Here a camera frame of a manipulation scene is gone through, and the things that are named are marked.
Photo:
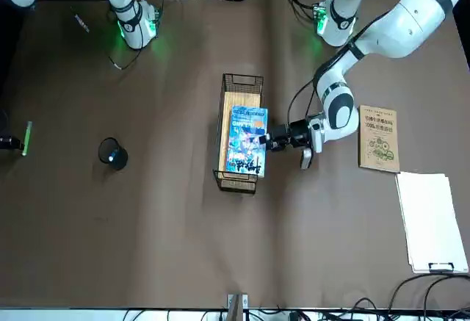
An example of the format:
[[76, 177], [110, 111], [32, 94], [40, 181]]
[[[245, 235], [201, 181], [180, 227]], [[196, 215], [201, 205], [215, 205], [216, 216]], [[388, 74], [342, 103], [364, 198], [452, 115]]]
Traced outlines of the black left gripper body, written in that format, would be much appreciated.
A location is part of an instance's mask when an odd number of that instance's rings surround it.
[[285, 146], [290, 145], [293, 148], [311, 147], [310, 123], [306, 118], [296, 120], [292, 123], [285, 123]]

